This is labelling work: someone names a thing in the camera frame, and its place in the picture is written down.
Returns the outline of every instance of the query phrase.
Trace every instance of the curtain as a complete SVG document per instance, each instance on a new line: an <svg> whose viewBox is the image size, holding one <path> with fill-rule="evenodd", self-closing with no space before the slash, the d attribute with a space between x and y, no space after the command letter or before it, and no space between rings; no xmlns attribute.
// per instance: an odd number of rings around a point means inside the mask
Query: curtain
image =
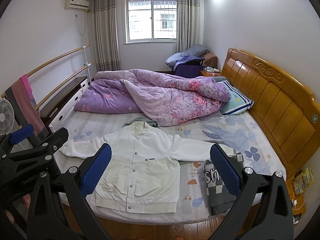
<svg viewBox="0 0 320 240"><path fill-rule="evenodd" d="M178 52L200 42L200 0L178 0Z"/></svg>
<svg viewBox="0 0 320 240"><path fill-rule="evenodd" d="M116 0L90 0L89 22L89 39L97 70L119 70Z"/></svg>

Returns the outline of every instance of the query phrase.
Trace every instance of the metal screw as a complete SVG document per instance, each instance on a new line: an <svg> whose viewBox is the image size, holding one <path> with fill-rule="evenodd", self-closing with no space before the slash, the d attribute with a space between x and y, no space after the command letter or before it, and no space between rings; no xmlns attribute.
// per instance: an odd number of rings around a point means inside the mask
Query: metal screw
<svg viewBox="0 0 320 240"><path fill-rule="evenodd" d="M77 170L78 170L78 168L77 167L75 167L75 166L73 166L73 167L71 167L71 168L69 168L69 172L70 173L76 173L77 172Z"/></svg>
<svg viewBox="0 0 320 240"><path fill-rule="evenodd" d="M40 177L44 178L45 176L47 176L47 172L46 171L41 171L40 172Z"/></svg>
<svg viewBox="0 0 320 240"><path fill-rule="evenodd" d="M245 173L247 173L247 174L252 174L252 173L253 173L253 169L251 169L250 167L246 167L246 168L244 169L244 171L245 171Z"/></svg>
<svg viewBox="0 0 320 240"><path fill-rule="evenodd" d="M279 171L276 171L276 176L277 176L278 178L281 178L281 177L282 177L282 173L279 172Z"/></svg>

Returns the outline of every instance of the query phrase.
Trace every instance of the blue gripper pad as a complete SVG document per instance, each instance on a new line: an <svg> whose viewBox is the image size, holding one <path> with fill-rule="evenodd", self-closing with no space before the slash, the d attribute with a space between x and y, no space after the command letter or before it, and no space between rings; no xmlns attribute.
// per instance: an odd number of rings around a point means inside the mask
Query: blue gripper pad
<svg viewBox="0 0 320 240"><path fill-rule="evenodd" d="M226 185L228 192L231 195L239 197L241 194L241 180L227 160L227 154L217 144L212 145L210 149L210 158L217 169L223 183Z"/></svg>
<svg viewBox="0 0 320 240"><path fill-rule="evenodd" d="M90 164L85 174L82 176L82 180L81 180L80 192L84 198L87 195L93 193L101 176L103 175L105 169L107 168L111 160L111 155L112 155L111 147L110 145L105 143L101 146L101 148L93 157L90 157L90 158L94 158L94 160Z"/></svg>
<svg viewBox="0 0 320 240"><path fill-rule="evenodd" d="M32 124L28 124L25 127L22 127L20 130L14 132L10 137L11 144L18 144L22 142L24 139L28 138L33 134L34 128Z"/></svg>

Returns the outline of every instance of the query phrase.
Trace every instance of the jacket sleeve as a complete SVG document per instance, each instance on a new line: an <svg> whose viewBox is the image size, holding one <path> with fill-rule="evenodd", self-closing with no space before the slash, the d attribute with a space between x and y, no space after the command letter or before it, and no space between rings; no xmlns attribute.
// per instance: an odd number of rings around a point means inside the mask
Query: jacket sleeve
<svg viewBox="0 0 320 240"><path fill-rule="evenodd" d="M69 140L59 149L59 151L68 157L85 159L94 156L104 143L108 143L108 135L105 135L102 138L95 137L90 141L83 142Z"/></svg>
<svg viewBox="0 0 320 240"><path fill-rule="evenodd" d="M171 139L170 155L179 161L204 162L210 160L210 149L213 143L181 138L179 135L168 135Z"/></svg>

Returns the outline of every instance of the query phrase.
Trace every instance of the bed sheet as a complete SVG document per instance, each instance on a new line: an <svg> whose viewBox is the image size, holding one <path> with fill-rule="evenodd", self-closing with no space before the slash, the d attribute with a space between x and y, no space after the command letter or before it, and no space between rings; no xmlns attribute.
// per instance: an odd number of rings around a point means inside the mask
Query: bed sheet
<svg viewBox="0 0 320 240"><path fill-rule="evenodd" d="M124 123L138 116L144 115L142 113L94 114L72 111L61 127L68 129L69 139L86 141L118 131ZM224 144L228 146L222 146L228 155L241 152L245 159L244 165L252 167L257 173L271 175L275 171L280 171L285 178L285 169L278 156L247 111L228 117L216 113L201 120L194 119L160 129L167 134L178 134L183 138ZM67 171L71 166L79 166L83 161L80 158L66 157L59 151L55 153L55 158L62 172ZM63 203L68 204L65 194L61 194L61 198ZM253 204L258 203L260 199L261 194L257 194ZM87 201L97 216L126 223L189 224L208 220L208 217L214 218L207 205L206 184L201 162L181 164L180 198L176 213L135 214L97 207L93 194L87 196Z"/></svg>

